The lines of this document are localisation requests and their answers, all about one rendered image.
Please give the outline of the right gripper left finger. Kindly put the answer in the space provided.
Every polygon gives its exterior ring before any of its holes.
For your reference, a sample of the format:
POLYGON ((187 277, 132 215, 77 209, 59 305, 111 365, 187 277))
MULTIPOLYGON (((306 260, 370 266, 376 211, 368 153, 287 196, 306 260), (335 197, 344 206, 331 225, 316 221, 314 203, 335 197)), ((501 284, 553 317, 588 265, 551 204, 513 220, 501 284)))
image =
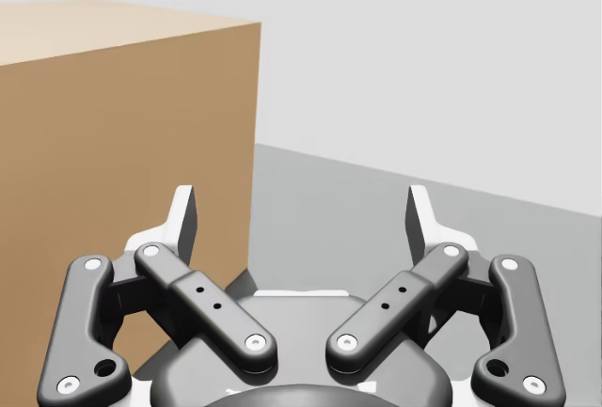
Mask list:
POLYGON ((65 275, 40 382, 40 406, 113 406, 134 389, 114 350, 126 316, 145 311, 178 347, 203 334, 239 370, 277 363, 274 336, 189 263, 197 234, 194 189, 176 188, 166 221, 132 235, 123 254, 76 258, 65 275))

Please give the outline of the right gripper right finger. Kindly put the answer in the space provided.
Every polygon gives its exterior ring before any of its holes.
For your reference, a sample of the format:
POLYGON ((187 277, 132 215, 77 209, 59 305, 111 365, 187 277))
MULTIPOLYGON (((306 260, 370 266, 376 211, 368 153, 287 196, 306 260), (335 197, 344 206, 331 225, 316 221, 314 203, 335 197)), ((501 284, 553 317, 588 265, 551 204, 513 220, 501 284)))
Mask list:
POLYGON ((465 312, 478 318, 489 344, 460 384, 466 404, 563 406, 566 389, 534 265, 516 255, 484 258, 470 235, 437 222, 422 185, 408 189, 405 231, 412 268, 331 333, 327 364, 359 373, 395 338, 423 348, 465 312))

